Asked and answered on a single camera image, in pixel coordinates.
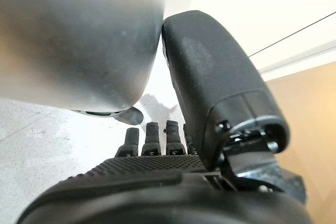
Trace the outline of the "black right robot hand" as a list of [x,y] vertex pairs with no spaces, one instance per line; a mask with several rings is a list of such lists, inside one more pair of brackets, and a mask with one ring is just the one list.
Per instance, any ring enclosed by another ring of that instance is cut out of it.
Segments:
[[233,36],[188,11],[162,26],[164,55],[182,113],[139,137],[128,129],[114,158],[46,190],[18,223],[312,223],[302,177],[275,159],[290,131],[271,92]]

